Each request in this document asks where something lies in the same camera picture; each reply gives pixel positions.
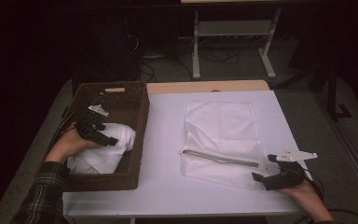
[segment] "white cloth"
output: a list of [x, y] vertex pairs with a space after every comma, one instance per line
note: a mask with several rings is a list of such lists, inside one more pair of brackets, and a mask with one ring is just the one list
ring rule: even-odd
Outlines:
[[115, 172], [125, 151], [132, 150], [135, 131], [123, 124], [105, 123], [101, 131], [108, 137], [118, 141], [115, 146], [86, 149], [68, 158], [67, 166], [71, 174], [112, 174]]
[[241, 189], [263, 188], [252, 177], [252, 172], [267, 171], [251, 104], [188, 101], [186, 131], [184, 175]]

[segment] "hand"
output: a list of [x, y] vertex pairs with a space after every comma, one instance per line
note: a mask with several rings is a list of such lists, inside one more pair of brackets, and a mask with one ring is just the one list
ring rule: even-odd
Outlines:
[[69, 157], [74, 156], [85, 149], [98, 147], [101, 147], [101, 145], [81, 138], [75, 129], [75, 124], [72, 123], [67, 131], [54, 144], [51, 151], [46, 156], [45, 161], [65, 163]]
[[307, 181], [289, 189], [278, 189], [292, 198], [304, 211], [306, 211], [314, 222], [333, 221], [334, 218], [325, 207], [313, 186]]

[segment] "plaid shirt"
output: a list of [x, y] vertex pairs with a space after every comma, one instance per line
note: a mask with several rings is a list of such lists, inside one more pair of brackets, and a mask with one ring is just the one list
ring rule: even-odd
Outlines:
[[44, 162], [11, 223], [67, 223], [62, 212], [62, 192], [68, 175], [69, 169], [63, 164]]

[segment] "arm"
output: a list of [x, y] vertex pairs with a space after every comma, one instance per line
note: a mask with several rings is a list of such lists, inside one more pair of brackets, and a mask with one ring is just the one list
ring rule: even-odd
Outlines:
[[315, 223], [330, 221], [334, 222], [333, 216], [325, 207], [319, 195], [313, 186], [306, 180], [295, 188], [279, 189], [281, 193], [287, 194], [292, 198], [305, 212], [307, 212]]
[[62, 215], [62, 193], [69, 169], [64, 163], [70, 156], [96, 147], [100, 146], [82, 139], [76, 129], [64, 133], [46, 156], [12, 223], [66, 223]]

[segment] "table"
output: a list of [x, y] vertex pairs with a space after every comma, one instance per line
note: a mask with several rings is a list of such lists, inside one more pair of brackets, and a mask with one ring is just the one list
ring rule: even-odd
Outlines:
[[[147, 88], [150, 111], [138, 189], [66, 192], [66, 216], [264, 216], [300, 211], [278, 192], [220, 186], [184, 177], [180, 171], [179, 153], [186, 140], [184, 106], [189, 99], [251, 102], [265, 154], [281, 153], [285, 147], [297, 149], [275, 94], [265, 81], [153, 83]], [[276, 164], [266, 165], [272, 175], [279, 172]]]

